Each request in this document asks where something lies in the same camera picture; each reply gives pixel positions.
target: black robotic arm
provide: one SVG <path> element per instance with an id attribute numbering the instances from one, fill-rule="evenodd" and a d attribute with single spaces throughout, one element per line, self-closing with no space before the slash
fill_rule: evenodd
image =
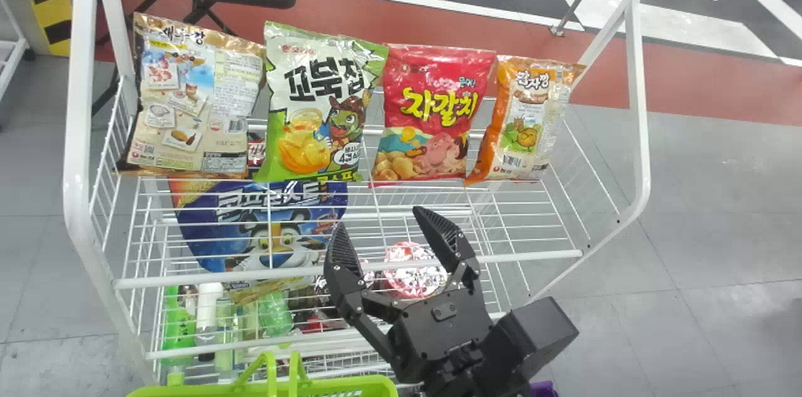
<path id="1" fill-rule="evenodd" d="M 529 380 L 579 332 L 550 297 L 513 309 L 493 324 L 484 306 L 479 261 L 463 232 L 421 206 L 412 213 L 449 273 L 439 294 L 409 303 L 367 289 L 340 223 L 323 266 L 332 302 L 401 383 L 424 382 L 430 397 L 527 395 Z M 392 327 L 384 334 L 369 316 Z"/>

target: green plastic basket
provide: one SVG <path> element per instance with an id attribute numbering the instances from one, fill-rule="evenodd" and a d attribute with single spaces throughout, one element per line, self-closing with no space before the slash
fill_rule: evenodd
<path id="1" fill-rule="evenodd" d="M 267 365 L 267 382 L 248 383 L 253 372 L 264 364 Z M 392 380 L 384 375 L 310 379 L 298 352 L 293 352 L 289 358 L 289 380 L 279 382 L 276 375 L 276 358 L 272 352 L 266 351 L 229 385 L 146 386 L 128 394 L 128 397 L 398 397 Z"/>

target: yellow and black striped post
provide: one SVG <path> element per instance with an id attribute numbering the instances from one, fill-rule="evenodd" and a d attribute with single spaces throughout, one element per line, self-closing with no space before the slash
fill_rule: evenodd
<path id="1" fill-rule="evenodd" d="M 70 0 L 31 0 L 36 22 L 55 56 L 70 55 L 72 3 Z"/>

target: red floor stripe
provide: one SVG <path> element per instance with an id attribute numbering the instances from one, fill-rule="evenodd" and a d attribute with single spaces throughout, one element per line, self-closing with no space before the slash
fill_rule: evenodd
<path id="1" fill-rule="evenodd" d="M 132 10 L 142 0 L 123 0 Z M 150 14 L 181 19 L 188 0 L 159 0 Z M 263 21 L 386 43 L 495 49 L 499 54 L 575 61 L 592 34 L 550 35 L 545 26 L 384 0 L 298 0 L 292 9 L 220 3 L 215 12 L 244 38 L 263 41 Z M 201 26 L 213 27 L 208 19 Z M 105 28 L 98 25 L 98 34 Z M 113 60 L 111 46 L 98 60 Z M 802 68 L 645 43 L 650 111 L 802 126 Z M 624 40 L 614 38 L 572 95 L 572 102 L 627 108 Z"/>

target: pink wrapper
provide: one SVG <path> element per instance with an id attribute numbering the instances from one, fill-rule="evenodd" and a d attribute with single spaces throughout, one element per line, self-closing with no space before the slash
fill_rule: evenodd
<path id="1" fill-rule="evenodd" d="M 402 241 L 384 252 L 384 261 L 399 262 L 405 260 L 435 259 L 429 247 L 416 242 Z M 398 300 L 417 300 L 435 294 L 449 277 L 442 266 L 404 267 L 382 272 L 385 280 L 382 287 L 390 298 Z"/>

